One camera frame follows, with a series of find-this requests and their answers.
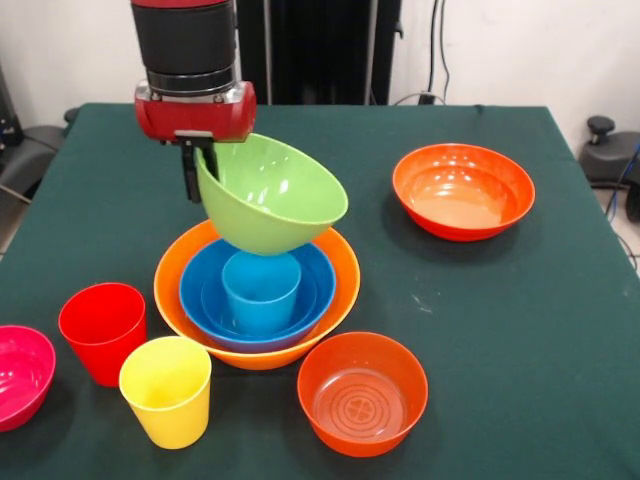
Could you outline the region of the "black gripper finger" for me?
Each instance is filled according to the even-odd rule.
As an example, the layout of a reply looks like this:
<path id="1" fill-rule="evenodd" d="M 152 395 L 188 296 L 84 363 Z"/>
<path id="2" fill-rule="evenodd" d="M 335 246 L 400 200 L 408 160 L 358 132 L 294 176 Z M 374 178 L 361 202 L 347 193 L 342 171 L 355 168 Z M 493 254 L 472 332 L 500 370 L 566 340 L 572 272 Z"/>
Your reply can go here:
<path id="1" fill-rule="evenodd" d="M 211 176 L 218 180 L 218 162 L 217 156 L 215 153 L 214 143 L 213 142 L 204 142 L 200 149 L 202 151 L 202 155 L 205 161 L 206 169 L 211 174 Z"/>
<path id="2" fill-rule="evenodd" d="M 180 148 L 187 198 L 192 203 L 200 203 L 201 196 L 195 166 L 195 147 L 191 142 L 182 142 Z"/>

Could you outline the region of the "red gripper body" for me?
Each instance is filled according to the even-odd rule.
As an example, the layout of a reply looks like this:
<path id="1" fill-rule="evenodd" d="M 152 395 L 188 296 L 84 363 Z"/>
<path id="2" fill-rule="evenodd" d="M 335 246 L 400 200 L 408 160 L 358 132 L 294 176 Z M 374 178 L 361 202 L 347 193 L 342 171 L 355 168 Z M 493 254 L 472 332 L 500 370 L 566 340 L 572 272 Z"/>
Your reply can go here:
<path id="1" fill-rule="evenodd" d="M 200 97 L 152 97 L 146 81 L 136 86 L 134 110 L 142 131 L 151 139 L 176 142 L 182 137 L 243 142 L 253 131 L 257 99 L 252 83 Z"/>

